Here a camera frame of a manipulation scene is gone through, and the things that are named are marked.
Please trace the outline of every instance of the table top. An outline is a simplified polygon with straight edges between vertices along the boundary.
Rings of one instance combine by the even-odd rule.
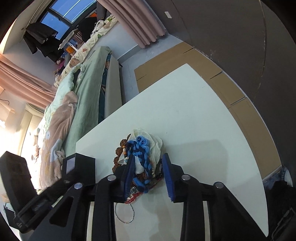
[[[77,153],[96,158],[97,181],[112,173],[120,141],[138,128],[159,136],[171,162],[185,173],[206,184],[223,182],[268,235],[264,188],[247,140],[220,98],[188,64],[141,92],[77,142]],[[118,240],[180,240],[183,204],[170,201],[164,180],[132,205],[131,223],[115,218]],[[132,214],[126,207],[119,212]]]

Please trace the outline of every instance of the teal fabric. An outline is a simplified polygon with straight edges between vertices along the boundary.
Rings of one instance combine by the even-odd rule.
[[[73,89],[78,97],[76,112],[68,137],[63,143],[66,157],[75,153],[76,142],[98,125],[102,76],[110,52],[108,47],[99,47],[83,64],[85,70]]]

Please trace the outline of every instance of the metal rivet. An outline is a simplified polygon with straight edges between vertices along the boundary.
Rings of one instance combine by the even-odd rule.
[[[222,182],[216,182],[215,187],[221,189],[224,187],[224,184]]]
[[[116,179],[115,175],[110,175],[110,176],[107,177],[108,181],[114,181],[115,179]]]
[[[190,176],[187,175],[187,174],[182,175],[181,178],[182,178],[184,181],[188,181],[188,180],[190,180]]]
[[[83,187],[82,183],[76,183],[76,184],[74,185],[74,188],[75,188],[75,189],[80,189],[80,188],[82,188],[82,187]]]

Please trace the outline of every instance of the curtain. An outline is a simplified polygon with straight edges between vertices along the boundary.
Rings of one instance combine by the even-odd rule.
[[[117,18],[141,48],[165,34],[164,28],[142,0],[97,1]]]
[[[23,100],[45,109],[57,89],[16,66],[0,54],[0,86]]]

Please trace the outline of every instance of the silver ring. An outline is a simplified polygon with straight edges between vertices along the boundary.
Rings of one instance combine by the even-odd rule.
[[[131,206],[131,209],[133,210],[133,218],[131,219],[131,221],[133,221],[134,217],[135,217],[135,210],[133,209],[133,206],[129,203],[129,205]],[[116,207],[117,207],[117,203],[115,203],[115,207],[114,207],[114,212],[115,212],[115,216],[118,218],[118,220],[122,223],[130,223],[131,221],[129,222],[124,222],[122,221],[118,216],[117,216],[117,213],[116,213]]]

